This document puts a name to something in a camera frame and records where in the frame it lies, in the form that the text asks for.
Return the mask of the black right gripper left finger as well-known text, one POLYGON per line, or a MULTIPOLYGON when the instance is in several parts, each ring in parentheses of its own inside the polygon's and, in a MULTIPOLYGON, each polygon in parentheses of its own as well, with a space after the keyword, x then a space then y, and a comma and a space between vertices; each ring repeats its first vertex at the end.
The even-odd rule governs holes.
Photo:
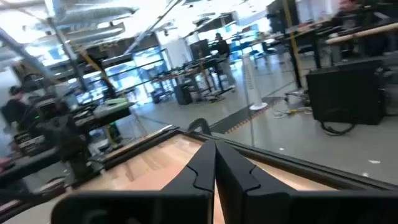
POLYGON ((163 189, 77 192, 57 202, 51 224, 212 224, 215 165, 209 140, 163 189))

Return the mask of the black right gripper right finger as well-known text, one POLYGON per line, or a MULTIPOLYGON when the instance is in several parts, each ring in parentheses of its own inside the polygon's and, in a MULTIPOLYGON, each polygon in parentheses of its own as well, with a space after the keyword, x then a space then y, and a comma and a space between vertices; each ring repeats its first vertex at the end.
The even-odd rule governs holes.
POLYGON ((300 191, 216 143, 216 182, 226 223, 398 224, 398 192, 300 191))

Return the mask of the wooden work table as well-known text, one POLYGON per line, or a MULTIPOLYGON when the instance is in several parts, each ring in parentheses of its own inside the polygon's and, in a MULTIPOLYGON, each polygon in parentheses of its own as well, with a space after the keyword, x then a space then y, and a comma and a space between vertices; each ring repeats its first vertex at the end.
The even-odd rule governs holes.
POLYGON ((128 146, 125 149, 119 149, 113 152, 111 155, 106 156, 104 160, 105 168, 111 169, 114 166, 125 162, 128 159, 135 157, 176 135, 182 135, 200 142, 205 142, 207 140, 222 141, 243 156, 246 156, 250 159, 258 161, 262 164, 267 164, 272 167, 282 169, 295 175, 299 175, 309 180, 314 180, 315 182, 325 184, 336 189, 398 190, 398 185, 370 179, 369 177, 363 177, 326 166, 317 165, 315 163, 296 159, 290 156, 280 155, 275 152, 251 147, 246 144, 227 140, 225 138, 211 136, 195 131, 190 132, 173 125, 166 126, 156 132, 141 137, 134 142, 132 146, 128 146))

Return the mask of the black bin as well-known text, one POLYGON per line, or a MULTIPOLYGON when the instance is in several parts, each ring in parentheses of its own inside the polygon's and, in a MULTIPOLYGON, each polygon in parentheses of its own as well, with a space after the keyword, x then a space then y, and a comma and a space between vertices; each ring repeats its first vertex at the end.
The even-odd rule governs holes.
POLYGON ((176 85, 174 86, 174 93, 178 104, 189 105, 193 102, 190 90, 186 85, 176 85))

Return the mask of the white tower fan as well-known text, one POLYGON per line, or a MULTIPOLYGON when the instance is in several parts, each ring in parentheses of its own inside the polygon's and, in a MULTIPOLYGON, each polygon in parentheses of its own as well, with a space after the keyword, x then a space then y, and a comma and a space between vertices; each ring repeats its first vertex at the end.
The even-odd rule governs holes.
POLYGON ((267 103, 262 101, 261 94, 258 90, 255 81, 256 68, 254 62, 251 60, 249 54, 243 55, 243 75, 246 85, 246 93, 248 97, 249 109, 251 111, 259 111, 267 106, 267 103))

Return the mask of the cluttered black workbench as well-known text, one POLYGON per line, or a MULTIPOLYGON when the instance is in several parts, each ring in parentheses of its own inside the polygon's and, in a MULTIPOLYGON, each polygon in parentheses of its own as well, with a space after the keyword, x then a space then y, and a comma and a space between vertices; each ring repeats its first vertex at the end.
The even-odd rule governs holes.
MULTIPOLYGON (((72 117, 79 134, 89 133, 94 129, 107 126, 121 118, 131 114, 130 107, 133 102, 125 98, 106 100, 102 105, 86 105, 75 110, 67 111, 66 114, 72 117)), ((37 129, 40 124, 37 116, 32 122, 33 127, 14 135, 14 142, 23 154, 35 156, 55 147, 55 141, 50 139, 43 131, 37 129)))

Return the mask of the black computer tower case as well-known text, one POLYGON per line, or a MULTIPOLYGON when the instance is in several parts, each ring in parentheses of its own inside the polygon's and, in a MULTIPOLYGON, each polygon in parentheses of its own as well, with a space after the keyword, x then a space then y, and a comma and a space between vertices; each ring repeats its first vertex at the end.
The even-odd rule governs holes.
POLYGON ((368 60, 310 71, 306 76, 313 118, 319 122, 377 125, 384 116, 384 62, 368 60))

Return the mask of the person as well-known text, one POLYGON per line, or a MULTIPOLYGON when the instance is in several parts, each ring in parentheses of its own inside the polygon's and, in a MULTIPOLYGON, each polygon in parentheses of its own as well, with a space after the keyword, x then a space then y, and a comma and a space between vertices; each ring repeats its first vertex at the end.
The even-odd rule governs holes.
POLYGON ((342 30, 357 28, 363 16, 359 13, 363 0, 339 0, 339 11, 332 17, 330 25, 342 30))
POLYGON ((30 110, 30 105, 23 102, 24 92, 20 86, 11 86, 9 96, 10 99, 0 108, 0 112, 8 127, 24 131, 26 130, 24 119, 30 110))
POLYGON ((229 55, 230 55, 229 45, 223 39, 223 37, 219 32, 215 34, 215 39, 216 39, 216 50, 218 51, 220 58, 223 60, 221 63, 221 69, 223 73, 226 75, 226 80, 228 82, 228 85, 232 88, 232 92, 234 92, 234 89, 236 87, 236 80, 232 75, 231 67, 229 64, 229 55))

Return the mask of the yellow vertical pole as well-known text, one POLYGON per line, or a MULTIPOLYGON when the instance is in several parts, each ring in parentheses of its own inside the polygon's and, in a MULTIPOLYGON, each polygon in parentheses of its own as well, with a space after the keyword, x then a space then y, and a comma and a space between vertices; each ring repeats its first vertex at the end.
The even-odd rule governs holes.
POLYGON ((293 23, 292 23, 292 18, 290 15, 290 9, 289 9, 289 4, 288 0, 282 0, 283 2, 283 7, 284 7, 284 14, 285 14, 285 20, 287 22, 288 28, 289 28, 289 40, 290 40, 290 56, 295 72, 295 83, 297 88, 303 88, 302 85, 302 80, 301 80, 301 68, 300 68, 300 59, 298 55, 298 50, 297 50, 297 42, 295 40, 294 36, 294 30, 293 30, 293 23))

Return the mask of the wooden-top workbench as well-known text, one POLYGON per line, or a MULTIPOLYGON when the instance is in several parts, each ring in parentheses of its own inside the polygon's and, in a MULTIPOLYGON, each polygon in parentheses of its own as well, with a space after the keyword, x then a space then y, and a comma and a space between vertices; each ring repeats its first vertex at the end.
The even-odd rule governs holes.
POLYGON ((372 29, 366 29, 360 32, 355 32, 353 34, 349 34, 349 35, 344 35, 341 37, 334 37, 334 38, 330 38, 328 40, 325 41, 326 44, 328 45, 332 45, 332 44, 337 44, 340 42, 346 42, 352 39, 358 39, 361 37, 366 37, 369 35, 374 35, 374 34, 379 34, 382 32, 390 32, 392 30, 396 30, 398 29, 398 22, 392 23, 392 24, 388 24, 388 25, 384 25, 384 26, 379 26, 376 28, 372 28, 372 29))

